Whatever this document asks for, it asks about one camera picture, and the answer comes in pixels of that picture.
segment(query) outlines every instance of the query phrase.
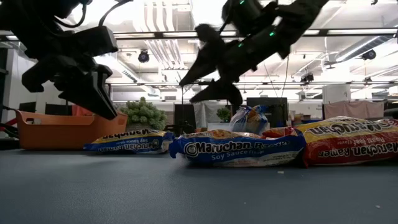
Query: gray table surface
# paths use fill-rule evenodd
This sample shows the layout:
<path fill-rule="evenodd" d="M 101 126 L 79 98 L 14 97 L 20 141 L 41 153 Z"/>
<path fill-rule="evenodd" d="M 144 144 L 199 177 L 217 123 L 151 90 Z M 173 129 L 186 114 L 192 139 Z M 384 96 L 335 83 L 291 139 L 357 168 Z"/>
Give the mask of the gray table surface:
<path fill-rule="evenodd" d="M 168 154 L 0 151 L 0 224 L 396 224 L 397 175 L 390 163 L 210 169 Z"/>

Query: orange crate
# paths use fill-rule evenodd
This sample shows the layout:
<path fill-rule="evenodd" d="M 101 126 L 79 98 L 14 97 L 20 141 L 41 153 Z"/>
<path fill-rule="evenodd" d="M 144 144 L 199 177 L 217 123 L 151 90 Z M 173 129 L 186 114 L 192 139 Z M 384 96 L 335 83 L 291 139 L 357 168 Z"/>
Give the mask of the orange crate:
<path fill-rule="evenodd" d="M 21 148 L 28 150 L 82 150 L 84 144 L 126 130 L 127 115 L 109 121 L 94 116 L 58 116 L 16 110 Z M 39 119 L 40 124 L 27 120 Z"/>

